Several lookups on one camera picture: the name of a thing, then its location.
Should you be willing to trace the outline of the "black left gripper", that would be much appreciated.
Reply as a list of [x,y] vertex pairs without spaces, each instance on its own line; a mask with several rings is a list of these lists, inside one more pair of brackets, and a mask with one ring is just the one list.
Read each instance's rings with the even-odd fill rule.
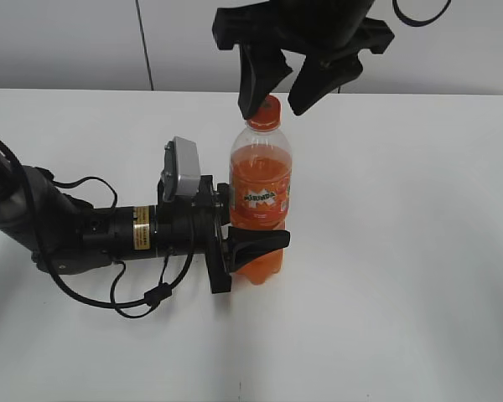
[[176,197],[163,201],[163,184],[158,183],[156,207],[156,248],[161,254],[184,255],[183,268],[169,283],[174,289],[189,272],[192,259],[203,255],[213,293],[231,291],[231,275],[248,263],[287,248],[290,232],[280,230],[250,230],[231,226],[226,238],[226,260],[223,256],[221,228],[231,222],[228,183],[213,184],[213,177],[203,175],[193,198]]

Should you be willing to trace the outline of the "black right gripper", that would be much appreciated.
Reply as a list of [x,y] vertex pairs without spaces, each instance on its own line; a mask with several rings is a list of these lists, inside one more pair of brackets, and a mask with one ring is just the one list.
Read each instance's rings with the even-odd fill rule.
[[282,49],[307,57],[288,95],[295,116],[301,116],[336,88],[363,72],[357,53],[383,54],[395,38],[382,20],[369,18],[372,1],[266,1],[218,8],[212,24],[216,46],[239,44],[241,78],[238,106],[251,119],[265,98],[293,69]]

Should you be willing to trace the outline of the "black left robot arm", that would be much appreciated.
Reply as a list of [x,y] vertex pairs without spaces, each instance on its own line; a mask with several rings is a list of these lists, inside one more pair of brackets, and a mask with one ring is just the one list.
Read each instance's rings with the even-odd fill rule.
[[182,137],[165,147],[154,205],[98,209],[70,189],[50,171],[22,165],[0,142],[0,230],[41,271],[77,275],[118,261],[202,255],[210,289],[225,293],[234,272],[290,241],[286,230],[232,227],[228,185],[200,172],[195,143]]

